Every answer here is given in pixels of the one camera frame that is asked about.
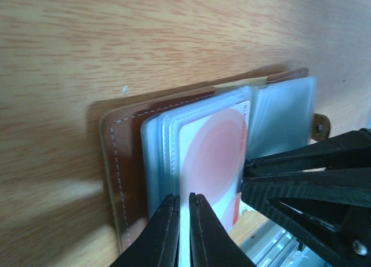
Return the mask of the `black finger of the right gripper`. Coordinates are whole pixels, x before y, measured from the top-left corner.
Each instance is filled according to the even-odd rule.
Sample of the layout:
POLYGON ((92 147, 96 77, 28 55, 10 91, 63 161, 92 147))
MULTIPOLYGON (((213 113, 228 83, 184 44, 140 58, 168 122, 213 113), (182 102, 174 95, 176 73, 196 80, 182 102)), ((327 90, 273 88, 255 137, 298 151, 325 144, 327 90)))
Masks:
POLYGON ((242 201, 331 266, 370 265, 370 130, 248 160, 242 201))

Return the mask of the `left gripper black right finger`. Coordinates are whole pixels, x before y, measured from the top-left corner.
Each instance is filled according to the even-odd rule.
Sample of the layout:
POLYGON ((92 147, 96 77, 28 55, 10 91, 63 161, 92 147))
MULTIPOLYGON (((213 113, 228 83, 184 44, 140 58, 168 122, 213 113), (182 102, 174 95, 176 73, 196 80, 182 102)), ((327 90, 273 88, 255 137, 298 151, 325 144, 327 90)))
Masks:
POLYGON ((229 237, 204 195, 191 193, 191 266, 255 266, 229 237))

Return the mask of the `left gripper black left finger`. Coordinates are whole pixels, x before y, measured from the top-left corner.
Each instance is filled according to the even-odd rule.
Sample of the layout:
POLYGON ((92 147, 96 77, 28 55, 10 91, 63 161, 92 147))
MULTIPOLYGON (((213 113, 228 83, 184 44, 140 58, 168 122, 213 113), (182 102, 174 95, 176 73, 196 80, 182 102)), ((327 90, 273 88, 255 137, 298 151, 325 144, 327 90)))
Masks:
POLYGON ((112 266, 177 266, 180 236, 180 196, 166 195, 131 246, 112 266))

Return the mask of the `white red circle card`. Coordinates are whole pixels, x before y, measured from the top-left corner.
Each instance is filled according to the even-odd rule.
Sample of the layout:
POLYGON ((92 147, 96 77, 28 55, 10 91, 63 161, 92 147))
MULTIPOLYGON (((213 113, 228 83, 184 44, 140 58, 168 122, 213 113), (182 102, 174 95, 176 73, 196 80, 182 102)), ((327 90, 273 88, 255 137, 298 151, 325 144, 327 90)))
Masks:
POLYGON ((225 230, 238 215, 237 188, 245 161, 250 100, 189 120, 179 131, 180 259, 190 265, 190 193, 203 194, 225 230))

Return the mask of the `brown leather card holder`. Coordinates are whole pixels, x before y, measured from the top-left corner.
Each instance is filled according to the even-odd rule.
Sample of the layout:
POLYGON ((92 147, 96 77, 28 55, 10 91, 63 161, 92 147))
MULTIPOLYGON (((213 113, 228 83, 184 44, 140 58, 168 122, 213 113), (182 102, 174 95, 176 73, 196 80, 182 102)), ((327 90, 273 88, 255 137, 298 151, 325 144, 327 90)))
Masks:
MULTIPOLYGON (((179 131, 189 120, 250 100, 245 160, 289 151, 328 136, 315 129, 316 89, 316 78, 300 68, 230 77, 108 111, 100 134, 119 249, 139 237, 165 195, 180 194, 179 131)), ((237 195, 235 223, 249 209, 239 182, 237 195)))

